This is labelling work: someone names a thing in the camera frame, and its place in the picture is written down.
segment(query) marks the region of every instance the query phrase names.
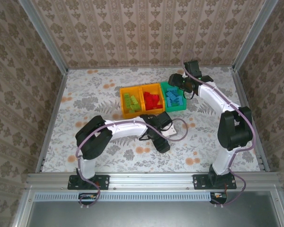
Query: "plastic bin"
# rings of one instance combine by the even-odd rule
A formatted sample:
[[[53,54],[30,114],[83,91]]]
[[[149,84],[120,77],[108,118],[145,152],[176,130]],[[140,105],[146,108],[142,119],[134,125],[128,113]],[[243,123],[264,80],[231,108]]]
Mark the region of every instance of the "plastic bin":
[[[161,85],[159,83],[157,84],[146,84],[141,85],[141,96],[143,99],[143,105],[144,105],[144,113],[145,114],[160,114],[165,111],[165,99],[162,93]],[[162,108],[160,109],[153,109],[153,110],[146,110],[145,108],[145,100],[144,100],[144,92],[149,92],[152,95],[159,95],[159,105],[162,105]]]
[[[135,96],[135,98],[137,99],[137,101],[138,101],[138,103],[141,107],[140,111],[138,111],[138,112],[136,111],[134,113],[129,112],[130,109],[127,109],[126,105],[125,105],[124,93],[129,93],[130,96]],[[145,105],[144,105],[144,100],[143,100],[143,96],[142,96],[140,86],[121,88],[120,89],[120,98],[121,98],[121,109],[122,109],[124,119],[134,118],[134,117],[140,116],[141,114],[143,114],[145,112]]]
[[[165,111],[166,112],[173,112],[173,111],[180,111],[180,110],[186,110],[186,99],[184,99],[183,97],[183,91],[178,89],[177,93],[183,97],[183,105],[177,105],[177,106],[172,106],[172,107],[168,107],[167,106],[167,101],[166,101],[166,95],[165,93],[167,92],[167,88],[171,88],[173,86],[169,85],[168,82],[162,82],[160,83],[161,85],[161,89],[162,89],[162,93],[163,93],[163,97],[165,99]]]

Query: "orange bin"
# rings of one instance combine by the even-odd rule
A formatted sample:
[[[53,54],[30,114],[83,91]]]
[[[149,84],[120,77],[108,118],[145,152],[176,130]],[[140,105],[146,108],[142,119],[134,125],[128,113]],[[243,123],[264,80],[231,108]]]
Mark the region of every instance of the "orange bin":
[[[143,94],[144,92],[149,92],[152,95],[159,95],[159,105],[162,105],[163,108],[160,109],[153,109],[153,110],[146,110],[145,109],[145,101]],[[141,110],[135,113],[130,113],[128,108],[126,108],[125,105],[125,98],[124,94],[129,93],[130,96],[135,96],[137,99]],[[140,116],[141,114],[160,114],[165,111],[165,100],[162,93],[161,85],[159,83],[157,84],[146,84],[141,86],[135,86],[135,87],[124,87],[120,89],[120,98],[121,98],[121,109],[123,113],[124,119],[134,118],[137,116]]]
[[[124,93],[129,93],[129,96],[135,96],[137,99],[141,110],[135,113],[130,113],[129,110],[125,106],[125,98],[124,98]],[[129,118],[134,118],[137,116],[140,116],[145,112],[145,105],[144,105],[144,99],[143,95],[141,92],[140,86],[135,86],[135,87],[124,87],[120,89],[120,98],[121,98],[121,109],[123,113],[123,118],[124,119],[129,119]]]

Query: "floral tablecloth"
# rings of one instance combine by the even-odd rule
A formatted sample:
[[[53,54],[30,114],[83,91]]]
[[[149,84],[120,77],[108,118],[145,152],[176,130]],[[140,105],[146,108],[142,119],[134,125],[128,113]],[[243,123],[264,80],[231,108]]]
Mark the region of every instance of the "floral tablecloth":
[[[210,75],[219,89],[232,101],[239,103],[233,83],[231,68],[201,68],[203,75]],[[181,68],[133,68],[102,70],[69,70],[56,118],[43,172],[71,172],[77,167],[75,134],[91,118],[120,120],[121,87],[167,81]],[[220,149],[217,140],[219,116],[200,97],[187,101],[185,111],[171,112],[170,117],[183,118],[189,133],[181,142],[169,142],[171,149],[165,154],[156,151],[150,141],[126,137],[109,142],[97,158],[96,172],[196,172],[208,171]],[[185,126],[174,123],[180,138]],[[259,171],[255,152],[237,155],[232,169]]]

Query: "wall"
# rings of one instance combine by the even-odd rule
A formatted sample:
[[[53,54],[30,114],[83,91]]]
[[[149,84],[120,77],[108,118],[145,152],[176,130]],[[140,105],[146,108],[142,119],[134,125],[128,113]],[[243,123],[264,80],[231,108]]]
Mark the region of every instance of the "wall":
[[[0,0],[0,227],[34,172],[61,74],[17,0]]]
[[[280,0],[239,70],[272,171],[284,188],[284,0]]]
[[[264,0],[32,2],[69,68],[99,68],[231,65]]]

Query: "patterned wallpaper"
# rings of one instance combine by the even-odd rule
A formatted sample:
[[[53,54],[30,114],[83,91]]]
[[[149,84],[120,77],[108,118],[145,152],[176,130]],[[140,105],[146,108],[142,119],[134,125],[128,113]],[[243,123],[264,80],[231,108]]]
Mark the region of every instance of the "patterned wallpaper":
[[[17,0],[0,0],[0,227],[35,171],[61,74]]]
[[[239,71],[272,171],[284,188],[284,0],[276,5]]]
[[[99,68],[231,65],[264,0],[32,2],[69,68]]]

